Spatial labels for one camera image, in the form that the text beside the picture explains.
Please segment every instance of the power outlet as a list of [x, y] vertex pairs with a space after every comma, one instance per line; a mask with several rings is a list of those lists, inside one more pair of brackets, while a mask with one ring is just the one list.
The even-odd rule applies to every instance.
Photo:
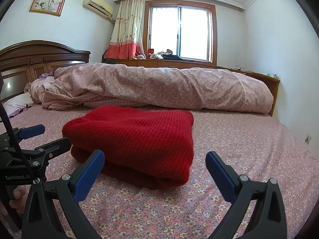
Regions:
[[309, 145], [310, 140], [311, 140], [311, 136], [307, 135], [305, 138], [305, 143]]

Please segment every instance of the wooden bed frame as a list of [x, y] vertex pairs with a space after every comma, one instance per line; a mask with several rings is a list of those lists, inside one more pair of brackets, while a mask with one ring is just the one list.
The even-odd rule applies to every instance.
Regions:
[[0, 51], [0, 71], [4, 80], [1, 101], [22, 94], [28, 82], [60, 67], [89, 62], [89, 51], [74, 50], [65, 45], [31, 40]]

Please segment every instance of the air conditioner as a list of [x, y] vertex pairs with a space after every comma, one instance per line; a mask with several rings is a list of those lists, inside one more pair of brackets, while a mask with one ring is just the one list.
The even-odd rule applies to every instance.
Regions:
[[97, 13], [98, 15], [101, 15], [103, 18], [109, 19], [111, 21], [113, 20], [113, 8], [103, 0], [84, 0], [83, 6]]

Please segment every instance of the red box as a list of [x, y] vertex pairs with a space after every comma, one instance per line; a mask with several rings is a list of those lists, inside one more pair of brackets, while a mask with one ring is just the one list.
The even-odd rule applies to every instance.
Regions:
[[154, 54], [154, 49], [153, 48], [149, 48], [147, 51], [147, 57], [150, 57], [150, 55]]

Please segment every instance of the window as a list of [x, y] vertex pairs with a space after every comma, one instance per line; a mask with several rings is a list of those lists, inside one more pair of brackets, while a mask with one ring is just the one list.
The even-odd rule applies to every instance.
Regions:
[[214, 33], [214, 5], [188, 1], [146, 1], [145, 15], [149, 15], [149, 19], [145, 17], [147, 22], [144, 22], [144, 26], [148, 24], [147, 41], [145, 33], [143, 35], [146, 48], [152, 48], [154, 52], [170, 49], [181, 58], [216, 64], [214, 54], [217, 56], [217, 43], [214, 38], [217, 38], [217, 29]]

